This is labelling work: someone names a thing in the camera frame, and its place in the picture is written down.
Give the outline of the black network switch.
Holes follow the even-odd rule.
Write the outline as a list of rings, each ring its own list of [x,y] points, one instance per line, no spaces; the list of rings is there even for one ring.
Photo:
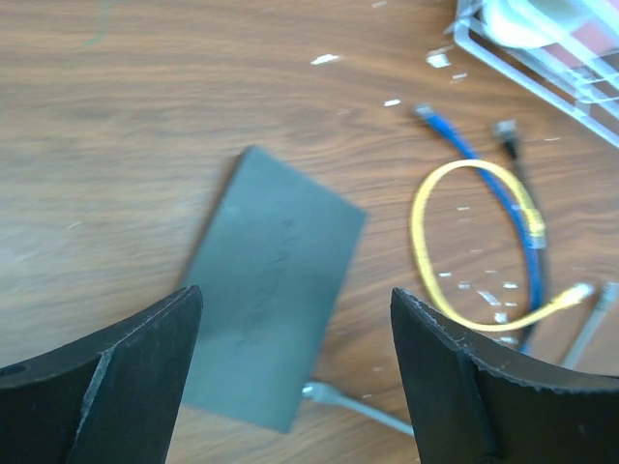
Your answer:
[[[187,406],[289,431],[365,219],[264,149],[242,153],[183,279],[203,297]]]

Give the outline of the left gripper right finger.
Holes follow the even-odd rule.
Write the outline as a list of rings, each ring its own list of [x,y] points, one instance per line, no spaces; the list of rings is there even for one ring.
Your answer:
[[[422,462],[617,462],[617,378],[521,354],[402,288],[391,322]]]

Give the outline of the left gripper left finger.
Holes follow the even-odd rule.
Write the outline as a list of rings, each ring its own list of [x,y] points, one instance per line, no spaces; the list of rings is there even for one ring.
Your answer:
[[[198,287],[1,369],[4,463],[163,463],[202,314]]]

